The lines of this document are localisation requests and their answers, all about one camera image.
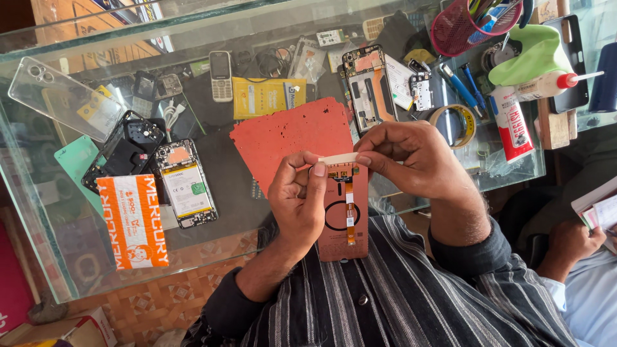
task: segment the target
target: red cap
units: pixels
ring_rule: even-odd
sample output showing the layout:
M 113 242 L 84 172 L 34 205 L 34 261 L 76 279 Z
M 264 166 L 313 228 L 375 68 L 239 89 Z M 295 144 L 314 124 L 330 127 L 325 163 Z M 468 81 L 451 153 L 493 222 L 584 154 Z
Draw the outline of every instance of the red cap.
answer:
M 557 88 L 559 89 L 567 89 L 574 87 L 578 81 L 571 81 L 570 78 L 578 76 L 577 74 L 571 72 L 566 73 L 557 77 Z

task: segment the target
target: clear phone case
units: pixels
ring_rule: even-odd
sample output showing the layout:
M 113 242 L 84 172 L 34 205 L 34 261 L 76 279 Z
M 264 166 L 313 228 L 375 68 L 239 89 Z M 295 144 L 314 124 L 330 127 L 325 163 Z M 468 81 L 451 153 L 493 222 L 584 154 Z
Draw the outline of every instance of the clear phone case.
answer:
M 88 88 L 31 57 L 19 63 L 9 97 L 103 143 L 124 111 L 107 88 Z

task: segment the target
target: pink pen holder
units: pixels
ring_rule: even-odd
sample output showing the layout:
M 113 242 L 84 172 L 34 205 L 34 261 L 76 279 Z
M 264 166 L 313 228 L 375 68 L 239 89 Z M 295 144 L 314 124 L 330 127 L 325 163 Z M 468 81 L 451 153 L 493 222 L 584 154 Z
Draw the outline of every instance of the pink pen holder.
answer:
M 508 32 L 518 21 L 522 10 L 522 2 L 513 6 L 497 19 L 491 32 L 488 32 L 480 29 L 471 19 L 468 0 L 455 0 L 433 20 L 431 41 L 440 54 L 459 56 L 493 36 Z

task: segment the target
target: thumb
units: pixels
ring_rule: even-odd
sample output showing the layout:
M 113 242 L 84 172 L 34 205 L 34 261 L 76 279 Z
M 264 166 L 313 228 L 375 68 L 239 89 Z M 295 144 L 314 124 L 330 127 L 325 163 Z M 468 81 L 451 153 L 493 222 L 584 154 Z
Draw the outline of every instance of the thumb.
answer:
M 360 152 L 355 161 L 386 177 L 401 190 L 403 190 L 403 185 L 410 183 L 409 168 L 400 165 L 381 153 L 373 151 Z
M 328 168 L 326 164 L 317 162 L 308 173 L 307 197 L 305 206 L 310 213 L 323 211 L 323 197 L 326 194 Z
M 600 245 L 604 243 L 604 241 L 606 241 L 607 234 L 604 233 L 604 230 L 602 230 L 602 227 L 595 227 L 591 230 L 591 232 L 592 234 L 589 236 L 589 238 L 593 240 L 594 243 L 597 244 L 598 247 L 600 247 Z

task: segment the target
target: black striped shirt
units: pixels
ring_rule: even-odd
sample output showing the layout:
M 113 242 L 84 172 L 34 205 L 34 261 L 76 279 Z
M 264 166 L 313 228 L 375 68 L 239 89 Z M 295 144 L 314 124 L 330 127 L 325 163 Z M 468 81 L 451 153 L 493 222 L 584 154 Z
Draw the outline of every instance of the black striped shirt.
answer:
M 453 247 L 398 216 L 369 219 L 368 257 L 320 262 L 317 246 L 268 303 L 249 301 L 232 270 L 189 328 L 183 347 L 576 346 L 538 275 L 495 220 L 482 243 Z

